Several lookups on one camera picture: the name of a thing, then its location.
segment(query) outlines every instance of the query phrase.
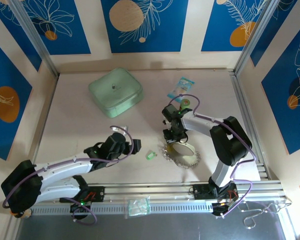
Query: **white table surface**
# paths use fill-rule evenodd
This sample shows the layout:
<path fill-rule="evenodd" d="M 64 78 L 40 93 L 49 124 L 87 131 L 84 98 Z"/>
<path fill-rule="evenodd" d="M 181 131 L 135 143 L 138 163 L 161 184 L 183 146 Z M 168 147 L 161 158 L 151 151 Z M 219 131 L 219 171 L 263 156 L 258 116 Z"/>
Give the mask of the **white table surface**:
<path fill-rule="evenodd" d="M 201 105 L 197 112 L 216 118 L 234 116 L 244 122 L 226 70 L 146 70 L 131 71 L 143 86 L 144 99 L 115 118 L 108 118 L 93 102 L 88 85 L 106 72 L 61 74 L 48 114 L 35 162 L 48 163 L 82 153 L 97 142 L 104 142 L 113 132 L 110 125 L 128 126 L 133 138 L 141 139 L 139 153 L 109 168 L 84 174 L 87 183 L 168 183 L 207 181 L 214 172 L 218 157 L 210 137 L 188 132 L 188 143 L 199 151 L 202 160 L 194 169 L 184 169 L 165 160 L 160 154 L 164 144 L 161 111 L 169 103 L 167 94 L 181 77 L 195 82 L 190 91 Z M 197 103 L 190 99 L 190 107 Z M 158 153 L 147 160 L 149 150 Z M 259 181 L 256 164 L 238 168 L 235 177 Z"/>

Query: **orange circle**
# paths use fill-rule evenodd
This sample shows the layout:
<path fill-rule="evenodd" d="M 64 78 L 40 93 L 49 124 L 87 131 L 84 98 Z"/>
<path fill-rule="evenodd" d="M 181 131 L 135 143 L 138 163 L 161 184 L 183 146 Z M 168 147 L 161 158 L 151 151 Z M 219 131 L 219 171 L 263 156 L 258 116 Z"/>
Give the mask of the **orange circle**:
<path fill-rule="evenodd" d="M 230 44 L 233 47 L 243 47 L 246 45 L 247 40 L 254 29 L 256 23 L 249 21 L 244 25 L 238 26 L 230 36 Z"/>
<path fill-rule="evenodd" d="M 9 86 L 0 87 L 0 119 L 13 123 L 19 114 L 20 101 L 17 92 Z"/>
<path fill-rule="evenodd" d="M 288 107 L 293 110 L 296 107 L 298 107 L 298 98 L 295 95 L 291 95 L 288 98 L 287 103 L 288 103 Z"/>
<path fill-rule="evenodd" d="M 57 40 L 57 37 L 58 37 L 54 31 L 50 31 L 50 30 L 46 31 L 44 33 L 44 35 L 47 39 L 49 39 L 51 41 Z"/>

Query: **light green container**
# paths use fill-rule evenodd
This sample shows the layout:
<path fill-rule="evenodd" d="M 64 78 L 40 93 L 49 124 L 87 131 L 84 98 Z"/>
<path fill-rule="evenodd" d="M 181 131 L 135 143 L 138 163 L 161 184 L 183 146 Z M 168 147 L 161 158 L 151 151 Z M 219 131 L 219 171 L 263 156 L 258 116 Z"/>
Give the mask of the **light green container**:
<path fill-rule="evenodd" d="M 144 98 L 141 84 L 124 68 L 116 68 L 89 84 L 97 106 L 114 118 Z"/>

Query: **blue packet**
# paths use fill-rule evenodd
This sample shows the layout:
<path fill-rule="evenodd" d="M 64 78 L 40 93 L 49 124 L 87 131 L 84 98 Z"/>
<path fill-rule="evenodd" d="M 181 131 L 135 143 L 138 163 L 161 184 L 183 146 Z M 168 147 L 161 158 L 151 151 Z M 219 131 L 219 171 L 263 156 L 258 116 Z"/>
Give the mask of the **blue packet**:
<path fill-rule="evenodd" d="M 194 81 L 191 81 L 185 77 L 182 77 L 179 82 L 176 84 L 173 91 L 171 91 L 167 96 L 171 99 L 174 97 L 180 95 L 180 94 L 186 94 L 192 87 L 192 85 L 195 84 Z M 180 103 L 183 97 L 178 97 L 175 100 Z"/>

